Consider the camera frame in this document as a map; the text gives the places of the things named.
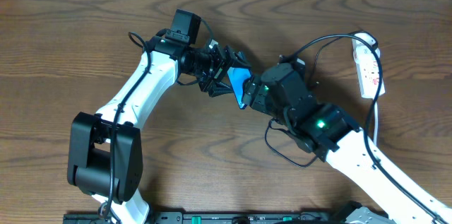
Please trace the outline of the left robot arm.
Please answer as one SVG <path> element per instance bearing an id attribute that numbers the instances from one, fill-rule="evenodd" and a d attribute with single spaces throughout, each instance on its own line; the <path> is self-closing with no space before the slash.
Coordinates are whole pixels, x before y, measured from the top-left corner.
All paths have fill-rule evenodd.
<path id="1" fill-rule="evenodd" d="M 150 40 L 129 32 L 141 48 L 137 69 L 121 90 L 95 114 L 80 112 L 71 125 L 67 180 L 100 202 L 107 223 L 144 223 L 150 212 L 138 185 L 143 173 L 141 129 L 163 93 L 181 74 L 211 97 L 232 93 L 240 108 L 251 65 L 242 52 L 221 47 L 210 37 L 194 44 L 200 25 L 194 13 L 176 10 L 172 25 Z"/>

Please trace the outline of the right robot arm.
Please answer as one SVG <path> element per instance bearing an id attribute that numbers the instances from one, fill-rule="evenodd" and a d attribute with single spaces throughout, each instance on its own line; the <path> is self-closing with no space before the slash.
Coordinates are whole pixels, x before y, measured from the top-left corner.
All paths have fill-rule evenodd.
<path id="1" fill-rule="evenodd" d="M 241 83 L 242 101 L 287 127 L 299 148 L 350 178 L 397 223 L 450 223 L 441 203 L 392 163 L 343 109 L 318 102 L 304 66 L 281 63 Z"/>

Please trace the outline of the Samsung Galaxy smartphone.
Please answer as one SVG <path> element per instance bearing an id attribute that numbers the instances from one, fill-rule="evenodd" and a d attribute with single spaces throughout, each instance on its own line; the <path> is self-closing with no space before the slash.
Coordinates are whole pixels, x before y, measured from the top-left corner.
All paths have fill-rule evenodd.
<path id="1" fill-rule="evenodd" d="M 244 83 L 251 78 L 251 70 L 245 68 L 230 67 L 227 71 L 234 96 L 241 110 L 246 108 L 242 101 L 244 96 Z"/>

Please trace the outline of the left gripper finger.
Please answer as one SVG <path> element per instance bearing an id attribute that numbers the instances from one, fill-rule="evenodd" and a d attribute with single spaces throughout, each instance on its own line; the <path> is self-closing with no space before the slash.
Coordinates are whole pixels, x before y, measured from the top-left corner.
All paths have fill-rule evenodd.
<path id="1" fill-rule="evenodd" d="M 226 83 L 223 83 L 221 81 L 219 81 L 219 82 L 213 81 L 208 89 L 208 94 L 212 98 L 220 96 L 220 95 L 224 95 L 224 94 L 230 94 L 233 92 L 234 91 L 232 89 L 232 86 L 230 86 Z"/>
<path id="2" fill-rule="evenodd" d="M 230 46 L 225 47 L 226 68 L 250 69 L 251 64 L 242 52 L 235 52 Z"/>

